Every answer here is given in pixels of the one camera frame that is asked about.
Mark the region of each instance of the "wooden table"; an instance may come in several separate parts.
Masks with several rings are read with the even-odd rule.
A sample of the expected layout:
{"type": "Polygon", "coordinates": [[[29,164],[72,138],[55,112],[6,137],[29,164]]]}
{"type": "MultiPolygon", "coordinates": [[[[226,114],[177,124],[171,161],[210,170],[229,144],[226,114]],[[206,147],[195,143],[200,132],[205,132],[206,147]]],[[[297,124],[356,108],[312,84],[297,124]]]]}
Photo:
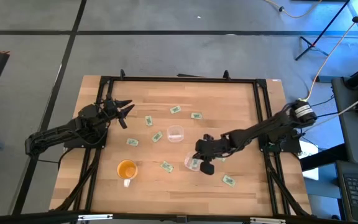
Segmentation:
{"type": "MultiPolygon", "coordinates": [[[[74,117],[82,107],[95,101],[99,80],[99,76],[83,78],[74,117]]],[[[275,113],[285,104],[282,84],[280,80],[267,80],[267,84],[275,113]]],[[[203,134],[218,138],[227,131],[257,124],[251,84],[117,81],[112,97],[131,99],[135,108],[126,119],[127,129],[122,129],[117,121],[109,128],[106,147],[101,153],[92,212],[272,215],[264,159],[257,140],[225,162],[214,160],[214,175],[191,171],[183,163],[185,156],[195,151],[195,142],[203,134]],[[176,105],[181,106],[181,112],[171,114],[169,109],[176,105]],[[191,119],[192,112],[201,112],[203,119],[191,119]],[[146,115],[153,117],[153,126],[145,125],[146,115]],[[182,142],[171,143],[167,139],[166,130],[171,125],[184,127],[182,142]],[[152,136],[158,131],[164,136],[153,143],[152,136]],[[139,140],[139,145],[127,145],[127,138],[139,140]],[[124,159],[135,161],[139,168],[129,188],[124,187],[124,181],[116,172],[118,163],[124,159]],[[163,161],[174,166],[172,173],[160,167],[163,161]],[[225,174],[236,180],[235,187],[222,182],[225,174]]],[[[76,185],[84,151],[74,149],[62,160],[50,208],[59,206],[76,185]]],[[[286,186],[310,213],[299,160],[289,153],[282,153],[281,158],[286,186]]],[[[279,192],[276,186],[277,203],[282,212],[279,192]]],[[[85,206],[86,193],[87,187],[80,208],[85,206]]]]}

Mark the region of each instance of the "gray floor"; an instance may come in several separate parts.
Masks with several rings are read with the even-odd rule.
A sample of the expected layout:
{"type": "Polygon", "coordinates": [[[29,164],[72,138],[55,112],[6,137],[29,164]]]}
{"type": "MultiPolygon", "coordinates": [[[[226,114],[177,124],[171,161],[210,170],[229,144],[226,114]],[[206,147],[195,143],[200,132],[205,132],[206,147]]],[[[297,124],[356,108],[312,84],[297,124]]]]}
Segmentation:
{"type": "MultiPolygon", "coordinates": [[[[293,14],[305,12],[310,5],[277,2],[293,14]]],[[[322,30],[341,4],[322,3],[310,15],[293,20],[263,0],[98,0],[88,1],[80,30],[322,30]]],[[[0,29],[70,30],[79,5],[75,0],[0,0],[0,29]]],[[[345,9],[330,30],[345,31],[351,18],[345,9]]],[[[67,40],[67,36],[0,36],[0,50],[11,51],[0,79],[0,141],[6,145],[0,152],[0,215],[9,212],[26,159],[24,139],[39,126],[67,40]]],[[[338,40],[324,37],[318,46],[329,52],[338,40]]],[[[319,52],[309,52],[294,61],[305,48],[299,37],[284,36],[78,36],[50,127],[72,117],[83,75],[118,75],[121,68],[128,76],[171,77],[177,73],[221,77],[227,69],[236,78],[279,78],[288,101],[302,98],[325,59],[319,52]]],[[[321,74],[349,76],[357,70],[358,37],[350,37],[321,74]]],[[[317,83],[310,102],[328,99],[330,87],[317,83]]],[[[316,107],[318,114],[335,110],[334,101],[316,107]]],[[[306,137],[325,148],[343,142],[337,119],[313,129],[306,137]]],[[[61,146],[51,147],[41,158],[57,160],[61,153],[61,146]]],[[[54,164],[39,162],[24,212],[48,209],[56,174],[54,164]]],[[[331,209],[334,201],[315,196],[310,199],[313,213],[325,218],[336,213],[331,209]],[[322,207],[322,200],[330,201],[330,206],[322,207]]]]}

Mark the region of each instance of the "white cable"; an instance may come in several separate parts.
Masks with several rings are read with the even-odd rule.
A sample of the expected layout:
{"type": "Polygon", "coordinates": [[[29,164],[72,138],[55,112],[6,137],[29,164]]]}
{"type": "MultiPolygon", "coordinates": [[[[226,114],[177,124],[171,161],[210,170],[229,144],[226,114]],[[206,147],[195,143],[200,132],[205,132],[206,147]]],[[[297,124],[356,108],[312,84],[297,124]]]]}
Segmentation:
{"type": "Polygon", "coordinates": [[[316,79],[318,77],[318,75],[320,74],[321,70],[323,69],[323,67],[326,65],[328,59],[330,58],[331,54],[335,51],[335,49],[339,46],[339,44],[342,42],[342,40],[345,38],[345,36],[347,35],[347,33],[349,33],[350,29],[354,26],[354,24],[356,24],[355,22],[353,22],[353,24],[348,28],[348,30],[345,32],[345,34],[342,36],[342,38],[339,40],[339,42],[335,45],[335,47],[333,48],[333,50],[328,54],[326,60],[324,61],[324,63],[322,64],[322,66],[320,67],[320,69],[318,70],[316,76],[313,79],[313,83],[311,84],[310,87],[310,91],[308,96],[305,99],[302,99],[303,101],[308,101],[310,96],[311,96],[311,91],[313,90],[314,87],[314,83],[316,82],[316,79]]]}
{"type": "MultiPolygon", "coordinates": [[[[265,0],[265,1],[268,2],[268,3],[270,3],[270,4],[272,4],[272,5],[274,5],[274,6],[277,6],[278,8],[281,8],[281,6],[279,6],[277,3],[275,3],[275,2],[273,2],[273,1],[271,1],[271,0],[265,0]]],[[[320,4],[322,1],[323,1],[323,0],[318,1],[317,4],[315,4],[315,5],[314,5],[313,7],[311,7],[307,12],[305,12],[303,15],[300,15],[300,16],[292,16],[292,15],[289,14],[285,9],[283,9],[283,12],[284,12],[285,14],[287,14],[287,15],[288,15],[289,17],[291,17],[291,18],[299,19],[299,18],[301,18],[301,17],[303,17],[303,16],[309,14],[311,11],[313,11],[313,10],[318,6],[318,4],[320,4]]]]}
{"type": "Polygon", "coordinates": [[[309,131],[309,130],[312,129],[312,128],[315,128],[315,127],[319,126],[320,124],[324,124],[325,122],[327,122],[327,121],[329,121],[329,120],[332,120],[332,119],[334,119],[334,118],[340,116],[341,114],[343,114],[343,113],[345,113],[346,111],[350,110],[351,108],[353,108],[353,107],[354,107],[355,105],[357,105],[357,104],[358,104],[358,100],[357,100],[355,103],[353,103],[352,105],[350,105],[348,108],[342,110],[340,113],[335,114],[332,118],[329,118],[329,119],[327,119],[327,120],[325,120],[325,121],[322,121],[322,122],[320,122],[320,123],[317,123],[317,124],[313,125],[313,126],[310,127],[309,129],[307,129],[305,132],[309,131]]]}

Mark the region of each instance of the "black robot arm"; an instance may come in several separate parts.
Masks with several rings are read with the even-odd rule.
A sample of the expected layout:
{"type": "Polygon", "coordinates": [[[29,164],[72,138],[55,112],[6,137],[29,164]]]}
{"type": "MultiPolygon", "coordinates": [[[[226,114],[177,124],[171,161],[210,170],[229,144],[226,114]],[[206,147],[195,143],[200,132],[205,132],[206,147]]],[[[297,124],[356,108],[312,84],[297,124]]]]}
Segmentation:
{"type": "Polygon", "coordinates": [[[262,134],[268,136],[269,142],[278,143],[282,136],[293,128],[311,126],[316,121],[316,114],[307,102],[297,100],[284,106],[284,108],[271,118],[256,124],[248,129],[237,129],[224,133],[221,139],[214,140],[209,134],[196,143],[194,159],[201,159],[200,170],[212,175],[214,166],[210,162],[217,157],[229,157],[235,152],[243,150],[254,138],[262,134]]]}
{"type": "Polygon", "coordinates": [[[77,138],[82,139],[87,145],[95,145],[106,135],[112,119],[118,119],[122,128],[127,128],[124,118],[135,105],[122,110],[119,108],[131,102],[132,100],[119,101],[108,98],[102,102],[103,107],[97,104],[85,106],[78,112],[78,116],[67,124],[31,134],[25,140],[25,153],[35,157],[50,146],[77,138]]]}

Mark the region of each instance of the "desk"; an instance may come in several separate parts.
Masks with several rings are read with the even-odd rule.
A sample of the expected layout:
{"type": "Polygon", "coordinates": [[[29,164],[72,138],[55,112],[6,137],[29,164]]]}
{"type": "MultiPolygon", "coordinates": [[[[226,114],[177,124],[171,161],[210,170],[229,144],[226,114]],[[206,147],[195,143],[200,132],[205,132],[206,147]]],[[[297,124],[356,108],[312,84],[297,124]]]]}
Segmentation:
{"type": "MultiPolygon", "coordinates": [[[[338,111],[346,109],[358,100],[358,90],[346,88],[342,78],[332,80],[338,111]]],[[[358,163],[358,113],[351,111],[339,116],[344,144],[334,146],[301,160],[303,170],[312,169],[336,160],[358,163]]]]}
{"type": "MultiPolygon", "coordinates": [[[[74,116],[82,107],[94,102],[99,80],[99,76],[83,78],[74,116]]],[[[272,111],[281,110],[285,104],[281,81],[267,80],[267,85],[272,111]]],[[[195,151],[195,142],[203,134],[218,137],[226,131],[257,124],[252,85],[116,81],[112,97],[132,99],[135,108],[126,119],[127,129],[122,129],[117,121],[111,123],[106,147],[101,153],[92,212],[272,215],[264,159],[257,140],[225,162],[214,160],[215,174],[211,176],[193,172],[183,163],[187,153],[195,151]],[[169,108],[176,105],[181,106],[181,112],[170,114],[169,108]],[[190,119],[191,112],[202,112],[203,119],[190,119]],[[145,125],[146,115],[153,117],[153,126],[145,125]],[[185,129],[185,138],[180,143],[170,143],[166,137],[166,129],[174,124],[185,129]],[[164,137],[153,143],[151,138],[158,131],[162,131],[164,137]],[[139,145],[127,145],[127,138],[139,140],[139,145]],[[139,167],[129,188],[124,187],[123,180],[116,173],[118,163],[124,159],[135,161],[139,167]],[[160,167],[163,161],[174,166],[171,174],[160,167]],[[236,180],[235,187],[222,182],[224,174],[236,180]]],[[[59,206],[73,190],[80,175],[83,155],[84,149],[74,149],[63,158],[50,208],[59,206]]],[[[286,186],[303,209],[310,213],[298,159],[287,153],[282,153],[281,158],[286,186]]],[[[85,206],[86,193],[87,187],[80,208],[85,206]]],[[[276,195],[282,212],[278,188],[276,195]]]]}

